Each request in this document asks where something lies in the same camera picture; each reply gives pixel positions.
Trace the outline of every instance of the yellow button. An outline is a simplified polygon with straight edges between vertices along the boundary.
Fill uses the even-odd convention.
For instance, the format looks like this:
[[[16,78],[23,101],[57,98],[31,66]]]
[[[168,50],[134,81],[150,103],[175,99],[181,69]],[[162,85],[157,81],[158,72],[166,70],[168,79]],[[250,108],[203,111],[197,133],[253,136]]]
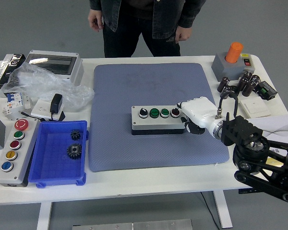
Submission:
[[[17,153],[15,151],[8,151],[5,155],[6,159],[13,161],[17,158]]]

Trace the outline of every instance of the black jacket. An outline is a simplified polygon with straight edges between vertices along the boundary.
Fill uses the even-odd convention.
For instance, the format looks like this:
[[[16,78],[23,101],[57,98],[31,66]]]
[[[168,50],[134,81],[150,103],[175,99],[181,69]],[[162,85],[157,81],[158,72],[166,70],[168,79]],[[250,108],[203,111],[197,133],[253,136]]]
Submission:
[[[170,37],[177,26],[190,28],[206,0],[154,0],[153,38]],[[102,11],[104,22],[117,29],[121,0],[90,0],[92,10]]]

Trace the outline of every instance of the table leg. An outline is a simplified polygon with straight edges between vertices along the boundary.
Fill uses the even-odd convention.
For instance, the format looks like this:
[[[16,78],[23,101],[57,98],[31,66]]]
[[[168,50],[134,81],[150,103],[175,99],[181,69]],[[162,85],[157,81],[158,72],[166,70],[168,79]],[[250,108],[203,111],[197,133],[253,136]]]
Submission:
[[[223,190],[213,191],[213,194],[216,201],[217,212],[219,213],[221,227],[223,229],[232,228],[232,223]]]
[[[39,210],[37,230],[48,230],[52,202],[42,202]]]

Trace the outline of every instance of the gray floor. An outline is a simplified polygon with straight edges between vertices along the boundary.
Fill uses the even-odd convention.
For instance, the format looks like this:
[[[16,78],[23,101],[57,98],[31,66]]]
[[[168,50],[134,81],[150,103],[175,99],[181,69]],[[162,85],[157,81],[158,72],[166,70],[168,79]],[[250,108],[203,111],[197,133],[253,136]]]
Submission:
[[[0,0],[0,60],[31,49],[104,57],[102,33],[88,27],[88,11],[88,0]],[[260,58],[288,109],[288,0],[207,0],[192,37],[180,43],[181,54],[215,55],[234,41]],[[143,39],[133,56],[151,56]],[[212,193],[204,195],[219,224]],[[225,195],[233,229],[288,229],[287,203],[262,193]],[[35,229],[38,209],[39,204],[0,207],[0,229]],[[194,230],[216,229],[198,193],[54,203],[50,229],[181,218],[192,219]]]

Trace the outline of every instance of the white table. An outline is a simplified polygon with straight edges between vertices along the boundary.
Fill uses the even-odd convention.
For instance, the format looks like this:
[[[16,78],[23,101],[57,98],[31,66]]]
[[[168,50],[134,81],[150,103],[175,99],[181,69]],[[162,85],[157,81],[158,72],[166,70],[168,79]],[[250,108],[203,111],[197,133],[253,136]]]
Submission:
[[[255,74],[262,81],[267,81],[273,86],[259,58],[252,56]],[[94,58],[83,59],[84,76],[82,85],[93,87],[94,68],[103,64],[131,64],[131,63],[199,63],[202,65],[215,103],[218,105],[219,93],[215,75],[211,69],[214,56],[200,57],[138,57],[138,58]],[[14,124],[1,112],[1,104],[6,99],[0,98],[0,120],[6,126],[6,136]],[[273,100],[265,101],[272,115],[288,115],[288,112],[279,95]],[[234,100],[223,101],[223,114],[233,112]],[[91,105],[78,113],[66,113],[65,120],[86,120],[90,122]],[[239,107],[238,115],[245,116]],[[214,191],[223,228],[232,227],[223,190],[239,189],[247,187],[234,178],[237,168],[232,163],[233,146],[228,148],[230,159],[222,164],[203,166],[184,166],[168,168],[150,168],[121,170],[108,172],[92,172],[88,167],[86,155],[85,172],[86,184],[47,186],[44,189],[36,188],[35,184],[29,183],[25,188],[4,187],[0,185],[0,205],[41,203],[38,229],[47,229],[51,213],[52,202],[114,198],[124,196],[145,196],[158,194],[189,193],[200,191]]]

